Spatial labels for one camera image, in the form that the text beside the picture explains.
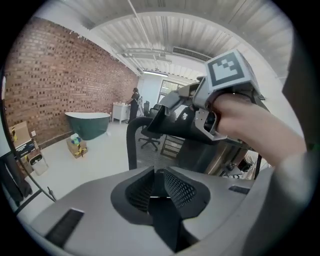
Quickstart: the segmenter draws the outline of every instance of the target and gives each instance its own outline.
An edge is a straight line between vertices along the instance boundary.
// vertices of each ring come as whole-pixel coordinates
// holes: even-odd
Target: desk
[[[129,120],[130,106],[122,104],[113,104],[112,108],[112,122],[114,119],[118,119],[119,123],[123,120]]]

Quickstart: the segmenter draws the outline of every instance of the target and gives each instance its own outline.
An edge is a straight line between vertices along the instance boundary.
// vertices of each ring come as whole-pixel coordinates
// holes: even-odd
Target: floor
[[[74,158],[65,139],[44,148],[42,154],[49,169],[40,176],[32,172],[32,177],[45,191],[48,192],[49,187],[58,200],[85,182],[127,171],[127,126],[124,122],[119,124],[116,120],[110,123],[106,133],[86,142],[88,152],[83,158]],[[29,177],[25,180],[35,193],[38,190],[37,186]],[[53,201],[40,193],[17,216],[22,221],[30,223],[51,204]]]

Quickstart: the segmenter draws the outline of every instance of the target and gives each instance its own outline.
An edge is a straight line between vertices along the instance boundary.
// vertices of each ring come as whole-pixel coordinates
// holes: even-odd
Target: person
[[[126,122],[127,124],[129,124],[133,119],[137,117],[137,112],[139,108],[139,105],[138,105],[139,98],[140,98],[139,90],[137,87],[135,87],[133,88],[133,94],[131,98],[125,102],[128,105],[131,104],[130,116],[129,116],[128,122]]]
[[[244,141],[272,166],[307,151],[304,138],[243,95],[222,94],[212,110],[220,114],[219,133]]]

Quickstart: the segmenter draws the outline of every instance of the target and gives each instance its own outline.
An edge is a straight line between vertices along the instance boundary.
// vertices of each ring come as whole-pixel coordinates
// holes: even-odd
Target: freestanding bathtub
[[[108,113],[66,112],[65,114],[72,130],[85,141],[104,134],[110,121]]]

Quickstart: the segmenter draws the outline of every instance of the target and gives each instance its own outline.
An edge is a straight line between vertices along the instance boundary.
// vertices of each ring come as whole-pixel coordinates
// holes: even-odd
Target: brick wall
[[[71,129],[65,112],[107,112],[130,98],[137,76],[108,52],[53,22],[32,18],[5,66],[9,126],[27,121],[41,144]]]

